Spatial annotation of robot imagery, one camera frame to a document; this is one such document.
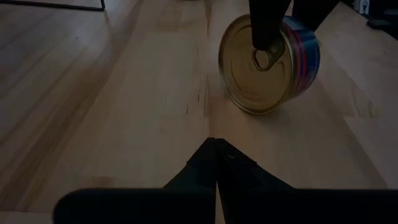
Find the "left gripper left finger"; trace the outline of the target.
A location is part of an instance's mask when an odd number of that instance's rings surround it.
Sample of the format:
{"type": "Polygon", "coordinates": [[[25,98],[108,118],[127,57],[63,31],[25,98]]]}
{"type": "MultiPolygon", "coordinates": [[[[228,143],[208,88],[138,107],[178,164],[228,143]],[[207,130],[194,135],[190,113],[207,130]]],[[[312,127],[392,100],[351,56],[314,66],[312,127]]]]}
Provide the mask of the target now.
{"type": "Polygon", "coordinates": [[[165,186],[167,219],[179,224],[215,224],[215,138],[207,138],[165,186]]]}

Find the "blue label salmon can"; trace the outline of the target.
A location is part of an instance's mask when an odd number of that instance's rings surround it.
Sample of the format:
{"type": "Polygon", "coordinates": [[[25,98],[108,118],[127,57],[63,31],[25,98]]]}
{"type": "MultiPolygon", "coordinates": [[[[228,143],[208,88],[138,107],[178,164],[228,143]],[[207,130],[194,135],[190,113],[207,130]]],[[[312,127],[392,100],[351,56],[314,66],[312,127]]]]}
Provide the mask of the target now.
{"type": "Polygon", "coordinates": [[[250,17],[244,14],[222,36],[218,67],[230,99],[248,113],[265,114],[312,85],[320,46],[313,31],[285,16],[278,39],[268,50],[258,50],[252,45],[250,17]]]}

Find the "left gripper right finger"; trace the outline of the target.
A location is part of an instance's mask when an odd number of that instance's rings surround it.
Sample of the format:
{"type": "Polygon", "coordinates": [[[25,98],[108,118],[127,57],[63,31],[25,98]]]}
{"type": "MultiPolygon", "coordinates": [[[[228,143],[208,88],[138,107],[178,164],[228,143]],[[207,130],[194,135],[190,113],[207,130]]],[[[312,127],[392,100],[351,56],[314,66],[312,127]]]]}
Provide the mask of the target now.
{"type": "Polygon", "coordinates": [[[226,224],[274,219],[276,196],[294,188],[264,170],[225,139],[216,140],[217,184],[226,224]]]}

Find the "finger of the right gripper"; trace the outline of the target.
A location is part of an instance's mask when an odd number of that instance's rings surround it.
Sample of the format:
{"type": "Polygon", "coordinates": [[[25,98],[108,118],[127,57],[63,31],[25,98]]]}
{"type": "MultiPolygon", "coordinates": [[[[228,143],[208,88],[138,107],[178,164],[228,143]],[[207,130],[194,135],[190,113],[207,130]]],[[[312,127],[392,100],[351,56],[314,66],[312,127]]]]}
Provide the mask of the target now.
{"type": "Polygon", "coordinates": [[[291,0],[249,0],[252,44],[267,50],[279,35],[279,28],[291,0]]]}
{"type": "Polygon", "coordinates": [[[292,17],[316,31],[340,0],[294,0],[292,17]]]}

